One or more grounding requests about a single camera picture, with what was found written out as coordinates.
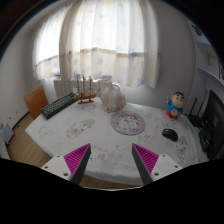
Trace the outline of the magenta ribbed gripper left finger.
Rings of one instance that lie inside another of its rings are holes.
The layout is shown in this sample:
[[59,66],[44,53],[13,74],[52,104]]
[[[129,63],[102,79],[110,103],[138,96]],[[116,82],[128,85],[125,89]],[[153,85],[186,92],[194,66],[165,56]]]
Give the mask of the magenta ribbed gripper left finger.
[[86,144],[73,150],[65,156],[54,156],[42,166],[42,169],[79,185],[84,175],[90,155],[91,145]]

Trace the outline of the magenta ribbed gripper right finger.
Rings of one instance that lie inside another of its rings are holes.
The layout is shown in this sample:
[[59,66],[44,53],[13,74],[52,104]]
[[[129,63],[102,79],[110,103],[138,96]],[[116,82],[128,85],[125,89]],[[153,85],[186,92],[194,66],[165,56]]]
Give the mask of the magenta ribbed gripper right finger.
[[143,185],[148,185],[182,169],[167,154],[157,155],[149,149],[135,143],[132,144],[132,156]]

